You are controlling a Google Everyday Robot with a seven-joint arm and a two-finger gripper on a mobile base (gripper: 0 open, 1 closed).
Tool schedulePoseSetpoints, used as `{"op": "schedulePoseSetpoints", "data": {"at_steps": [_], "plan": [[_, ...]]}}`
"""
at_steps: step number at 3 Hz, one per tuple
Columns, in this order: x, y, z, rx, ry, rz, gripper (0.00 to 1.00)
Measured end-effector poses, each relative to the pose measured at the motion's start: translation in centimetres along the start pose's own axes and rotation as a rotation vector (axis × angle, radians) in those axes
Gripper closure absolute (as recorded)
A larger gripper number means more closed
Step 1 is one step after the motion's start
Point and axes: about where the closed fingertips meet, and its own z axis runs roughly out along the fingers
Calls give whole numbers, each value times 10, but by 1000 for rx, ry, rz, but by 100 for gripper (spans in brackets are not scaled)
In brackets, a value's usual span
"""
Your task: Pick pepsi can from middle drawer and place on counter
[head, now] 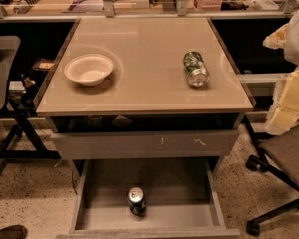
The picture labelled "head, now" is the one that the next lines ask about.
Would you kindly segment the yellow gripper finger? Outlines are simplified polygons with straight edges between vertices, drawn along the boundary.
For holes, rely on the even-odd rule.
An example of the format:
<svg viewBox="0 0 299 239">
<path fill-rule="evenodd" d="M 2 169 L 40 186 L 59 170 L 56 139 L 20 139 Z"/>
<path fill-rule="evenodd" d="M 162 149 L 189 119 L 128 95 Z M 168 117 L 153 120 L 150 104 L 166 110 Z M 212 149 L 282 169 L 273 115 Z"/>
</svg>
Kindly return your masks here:
<svg viewBox="0 0 299 239">
<path fill-rule="evenodd" d="M 282 135 L 299 124 L 299 67 L 275 84 L 273 104 L 266 117 L 266 131 Z"/>
<path fill-rule="evenodd" d="M 269 49 L 283 49 L 285 47 L 285 36 L 286 36 L 287 24 L 284 24 L 278 28 L 275 32 L 267 36 L 262 45 Z"/>
</svg>

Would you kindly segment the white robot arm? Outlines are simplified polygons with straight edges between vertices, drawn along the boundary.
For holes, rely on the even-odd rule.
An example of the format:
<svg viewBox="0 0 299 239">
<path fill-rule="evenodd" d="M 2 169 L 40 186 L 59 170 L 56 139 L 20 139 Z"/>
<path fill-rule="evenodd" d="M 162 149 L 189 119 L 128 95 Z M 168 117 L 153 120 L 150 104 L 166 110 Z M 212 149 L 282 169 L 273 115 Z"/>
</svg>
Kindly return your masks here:
<svg viewBox="0 0 299 239">
<path fill-rule="evenodd" d="M 275 84 L 273 104 L 266 117 L 267 132 L 282 135 L 299 124 L 299 10 L 290 21 L 267 36 L 263 46 L 282 49 L 284 58 L 296 69 Z"/>
</svg>

